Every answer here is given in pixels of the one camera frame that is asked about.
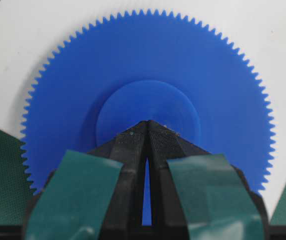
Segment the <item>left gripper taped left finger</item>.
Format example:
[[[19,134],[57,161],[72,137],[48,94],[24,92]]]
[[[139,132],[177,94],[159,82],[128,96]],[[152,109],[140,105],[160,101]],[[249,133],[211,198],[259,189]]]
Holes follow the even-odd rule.
[[[142,227],[147,123],[90,153],[67,151],[25,224],[27,240],[131,240]]]

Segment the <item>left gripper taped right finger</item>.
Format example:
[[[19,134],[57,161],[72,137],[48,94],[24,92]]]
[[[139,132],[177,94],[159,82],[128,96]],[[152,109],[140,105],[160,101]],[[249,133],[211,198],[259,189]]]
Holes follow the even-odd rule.
[[[152,223],[162,240],[267,240],[262,198],[243,172],[150,120]]]

